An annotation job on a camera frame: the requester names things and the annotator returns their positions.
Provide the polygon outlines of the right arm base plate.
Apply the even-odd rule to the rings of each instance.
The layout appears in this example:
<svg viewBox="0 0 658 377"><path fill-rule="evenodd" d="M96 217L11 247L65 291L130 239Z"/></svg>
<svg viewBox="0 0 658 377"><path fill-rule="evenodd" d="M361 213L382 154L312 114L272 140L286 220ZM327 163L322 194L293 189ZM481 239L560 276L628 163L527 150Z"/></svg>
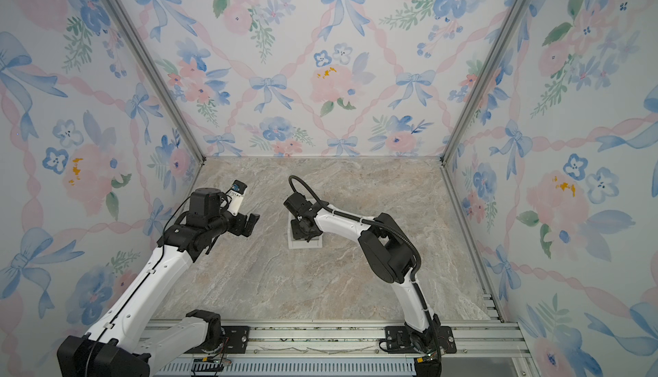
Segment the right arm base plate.
<svg viewBox="0 0 658 377"><path fill-rule="evenodd" d="M440 354L456 354L458 349L452 329L448 326L418 332L407 326L384 328L385 337L380 340L380 349L390 354L430 355L440 347Z"/></svg>

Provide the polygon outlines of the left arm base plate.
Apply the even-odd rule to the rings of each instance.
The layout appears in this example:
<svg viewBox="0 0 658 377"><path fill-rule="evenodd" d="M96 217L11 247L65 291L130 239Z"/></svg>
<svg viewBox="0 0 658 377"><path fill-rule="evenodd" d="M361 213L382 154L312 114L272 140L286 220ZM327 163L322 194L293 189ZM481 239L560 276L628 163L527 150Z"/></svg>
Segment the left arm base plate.
<svg viewBox="0 0 658 377"><path fill-rule="evenodd" d="M186 354L245 354L250 331L249 326L222 326L222 332L218 340L219 344L216 347L210 349L207 344L203 344L187 350Z"/></svg>

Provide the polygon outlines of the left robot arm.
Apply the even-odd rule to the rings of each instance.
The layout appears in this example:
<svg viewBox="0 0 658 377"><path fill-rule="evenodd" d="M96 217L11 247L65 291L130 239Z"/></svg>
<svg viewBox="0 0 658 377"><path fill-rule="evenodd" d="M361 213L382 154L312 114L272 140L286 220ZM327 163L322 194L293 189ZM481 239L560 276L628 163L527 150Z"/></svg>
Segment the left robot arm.
<svg viewBox="0 0 658 377"><path fill-rule="evenodd" d="M195 309L150 339L142 334L178 279L220 236L250 236L259 215L241 214L247 186L236 180L227 192L199 188L188 210L164 229L145 267L116 303L82 337L70 336L58 348L64 376L153 376L189 350L211 356L229 337L220 315Z"/></svg>

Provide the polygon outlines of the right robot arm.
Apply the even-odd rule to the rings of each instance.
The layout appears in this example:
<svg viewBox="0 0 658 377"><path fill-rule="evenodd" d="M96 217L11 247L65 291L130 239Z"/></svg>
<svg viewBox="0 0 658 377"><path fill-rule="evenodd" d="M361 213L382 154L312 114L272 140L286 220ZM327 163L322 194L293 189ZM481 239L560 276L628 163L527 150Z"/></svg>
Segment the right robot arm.
<svg viewBox="0 0 658 377"><path fill-rule="evenodd" d="M329 233L358 244L375 276L392 286L414 350L427 355L440 353L440 320L416 278L421 256L390 215L349 214L323 200L310 202L297 192L284 201L284 207L291 215L291 233L296 240L309 241Z"/></svg>

